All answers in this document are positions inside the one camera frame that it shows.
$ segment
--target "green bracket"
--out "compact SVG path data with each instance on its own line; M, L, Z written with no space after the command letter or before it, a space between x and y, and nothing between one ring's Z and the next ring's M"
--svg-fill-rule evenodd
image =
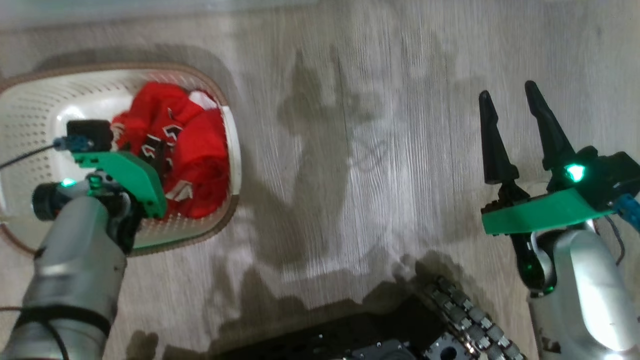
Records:
M77 152L72 154L81 168L104 170L141 202L149 218L162 218L166 199L157 172L128 151Z
M575 225L612 213L595 211L571 188L483 214L482 223L489 235L520 234Z

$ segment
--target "laundry basket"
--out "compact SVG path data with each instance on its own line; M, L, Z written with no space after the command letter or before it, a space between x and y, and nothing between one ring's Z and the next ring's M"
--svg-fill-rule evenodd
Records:
M21 76L0 84L1 163L65 135L69 120L111 120L129 109L133 97L149 81L202 90L214 97L227 130L230 181L226 201L205 218L194 220L174 213L164 220L144 220L136 235L134 256L204 240L220 231L234 214L242 175L240 146L233 115L217 84L191 67L172 63L77 67ZM22 250L35 251L52 224L39 221L33 214L31 194L36 185L64 178L82 179L89 171L80 169L68 152L54 150L2 170L3 238Z

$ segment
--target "basket rim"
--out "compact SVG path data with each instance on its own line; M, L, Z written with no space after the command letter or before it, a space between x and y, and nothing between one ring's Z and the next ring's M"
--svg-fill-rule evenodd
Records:
M172 62L154 62L154 61L144 61L144 62L111 62L111 63L97 63L93 65L82 65L82 66L73 66L73 67L62 67L60 69L47 70L43 72L34 72L30 74L22 74L10 77L8 79L3 80L0 83L0 96L2 94L13 88L14 86L28 83L31 81L43 80L48 78L55 78L58 76L66 76L66 75L74 75L80 74L84 72L99 72L99 71L109 71L109 70L174 70L174 71L182 71L186 72L192 76L195 76L203 83L207 85L207 90L211 92L211 95L214 96L214 100L217 100L220 106L228 106L227 98L225 97L222 90L218 84L213 81L209 76L204 74L202 71L190 67L189 65L183 65L180 63L172 63ZM163 252L167 250L177 249L180 247L186 247L189 245L193 245L196 243L203 242L208 240L212 236L218 234L222 229L224 229L227 224L231 221L234 213L236 212L236 208L239 202L238 194L229 194L229 207L225 215L220 219L220 221L213 226L211 229L205 231L202 234L196 236L190 236L187 238L183 238L181 240L170 241L165 244L152 245L149 247L144 247L140 249L133 249L132 252L128 255L128 257L133 258L136 256L155 254L158 252ZM4 236L2 239L8 245L17 250L17 252L25 255L32 256L37 249L32 249L25 245L22 241L16 237L11 230L9 230L6 224L0 223L0 233L3 233Z

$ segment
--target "black cable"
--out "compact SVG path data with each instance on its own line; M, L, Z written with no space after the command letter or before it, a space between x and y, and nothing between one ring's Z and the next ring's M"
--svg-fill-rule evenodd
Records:
M4 311L22 311L22 308L19 306L3 306L0 307L0 313L4 312ZM56 328L54 328L53 326L51 326L51 324L49 322L38 322L40 325L42 325L42 327L44 327L45 329L47 329L47 331L49 331L49 333L51 333L51 336L53 337L53 340L56 342L56 344L58 345L58 348L60 349L60 353L62 354L62 359L63 360L69 360L69 352L67 351L67 346L65 345L65 342L62 341L62 337L60 336L60 333L56 330Z
M41 147L39 149L35 149L35 150L32 150L32 151L26 152L26 153L24 153L24 154L22 154L20 156L17 156L14 159L11 159L11 160L7 161L6 163L0 164L0 170L6 168L9 165L13 165L13 164L17 163L18 161L22 161L22 160L24 160L24 159L26 159L26 158L28 158L30 156L34 156L35 154L39 154L39 153L41 153L43 151L46 151L46 150L49 150L49 149L53 149L54 147L55 147L55 145L51 144L51 145L47 145L45 147Z
M625 243L622 241L622 236L620 236L620 230L618 230L618 227L613 222L613 220L611 220L610 217L604 217L604 218L607 219L607 221L609 222L609 225L611 225L611 230L613 230L613 235L616 236L618 244L620 245L620 257L618 257L618 260L616 260L616 266L618 266L620 265L620 263L622 262L622 259L624 259L625 254L627 253L627 251L625 250Z

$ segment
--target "wooden floor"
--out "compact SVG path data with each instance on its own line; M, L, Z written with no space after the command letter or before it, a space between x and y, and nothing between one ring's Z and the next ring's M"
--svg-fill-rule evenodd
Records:
M574 147L640 159L635 2L324 0L0 34L4 77L122 60L186 63L220 84L243 189L216 237L130 260L106 359L207 358L382 310L417 263L458 281L536 358L509 240L481 228L497 189L483 183L478 93L491 92L526 189L548 180L528 79ZM640 309L638 235L622 228ZM0 241L0 305L20 303L31 273ZM1 343L14 319L0 315Z

